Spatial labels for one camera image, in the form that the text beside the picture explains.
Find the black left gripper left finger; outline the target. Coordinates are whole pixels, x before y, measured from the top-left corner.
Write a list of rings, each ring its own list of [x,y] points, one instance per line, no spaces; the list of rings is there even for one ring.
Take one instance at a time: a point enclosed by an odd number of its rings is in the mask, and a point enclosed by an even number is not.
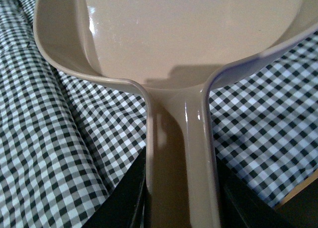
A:
[[[84,224],[85,228],[139,228],[146,183],[146,149],[142,149],[112,194]]]

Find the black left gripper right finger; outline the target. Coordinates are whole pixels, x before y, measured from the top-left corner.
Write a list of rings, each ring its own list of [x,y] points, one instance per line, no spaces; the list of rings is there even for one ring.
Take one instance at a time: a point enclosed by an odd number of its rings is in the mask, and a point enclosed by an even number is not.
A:
[[[216,159],[224,228],[292,228],[219,158]]]

